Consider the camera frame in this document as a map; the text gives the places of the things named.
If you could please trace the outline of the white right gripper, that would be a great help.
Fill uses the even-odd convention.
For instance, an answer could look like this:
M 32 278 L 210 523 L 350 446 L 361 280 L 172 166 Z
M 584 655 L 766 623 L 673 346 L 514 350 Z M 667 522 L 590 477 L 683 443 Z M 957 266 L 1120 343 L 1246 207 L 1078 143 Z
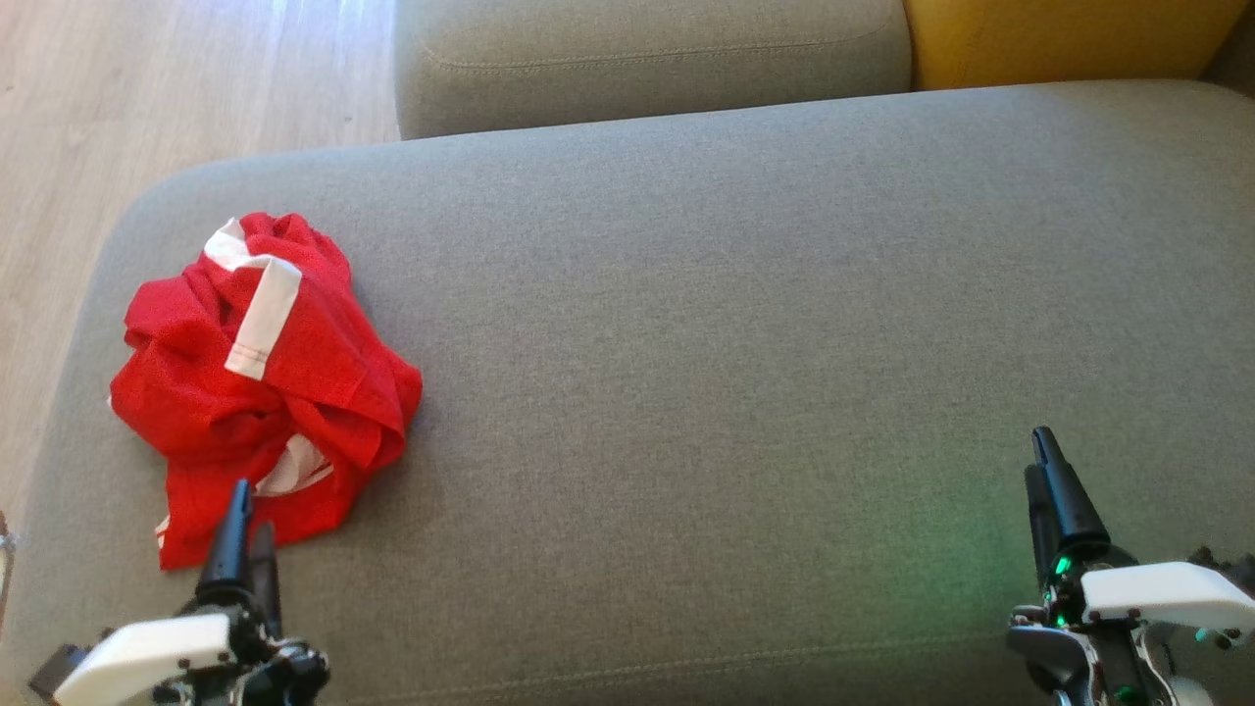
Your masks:
M 1255 597 L 1188 561 L 1138 564 L 1112 545 L 1050 428 L 1024 469 L 1040 603 L 1012 611 L 1007 645 L 1052 706 L 1219 706 L 1178 671 L 1170 640 L 1191 630 L 1224 651 L 1255 640 Z

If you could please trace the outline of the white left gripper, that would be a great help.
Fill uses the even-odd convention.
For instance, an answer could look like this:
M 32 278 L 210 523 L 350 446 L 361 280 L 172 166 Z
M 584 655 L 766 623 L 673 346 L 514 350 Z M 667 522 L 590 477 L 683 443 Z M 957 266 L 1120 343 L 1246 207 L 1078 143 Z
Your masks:
M 314 706 L 330 682 L 330 660 L 305 640 L 282 637 L 275 527 L 264 522 L 248 545 L 251 519 L 252 485 L 238 479 L 196 603 L 107 631 L 56 688 L 59 706 L 125 706 L 142 696 L 151 706 Z

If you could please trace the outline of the red shorts with white stripes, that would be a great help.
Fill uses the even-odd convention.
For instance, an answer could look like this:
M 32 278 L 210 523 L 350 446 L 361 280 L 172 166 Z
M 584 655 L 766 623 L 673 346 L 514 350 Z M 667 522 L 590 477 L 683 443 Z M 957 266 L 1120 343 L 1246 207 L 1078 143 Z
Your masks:
M 265 477 L 287 441 L 375 472 L 402 455 L 422 396 L 339 246 L 299 214 L 231 219 L 182 273 L 143 283 L 125 344 L 109 405 L 190 474 Z

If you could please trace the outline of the grey sofa seat cushion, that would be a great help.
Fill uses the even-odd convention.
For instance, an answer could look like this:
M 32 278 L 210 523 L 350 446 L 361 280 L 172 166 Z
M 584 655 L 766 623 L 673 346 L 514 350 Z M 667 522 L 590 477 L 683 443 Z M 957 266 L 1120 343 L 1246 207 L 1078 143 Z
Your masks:
M 1047 706 L 1023 470 L 1113 540 L 1255 553 L 1255 99 L 919 92 L 197 167 L 109 237 L 20 535 L 0 706 L 169 616 L 163 464 L 110 413 L 137 287 L 297 213 L 425 390 L 279 551 L 320 706 Z
M 405 139 L 906 92 L 904 0 L 395 0 Z

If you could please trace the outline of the large yellow sofa back cushion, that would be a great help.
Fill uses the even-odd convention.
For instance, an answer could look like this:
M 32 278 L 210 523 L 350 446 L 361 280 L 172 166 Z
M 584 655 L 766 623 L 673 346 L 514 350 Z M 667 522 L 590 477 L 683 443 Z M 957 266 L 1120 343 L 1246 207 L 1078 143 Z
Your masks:
M 902 0 L 914 87 L 1182 76 L 1210 66 L 1252 0 Z

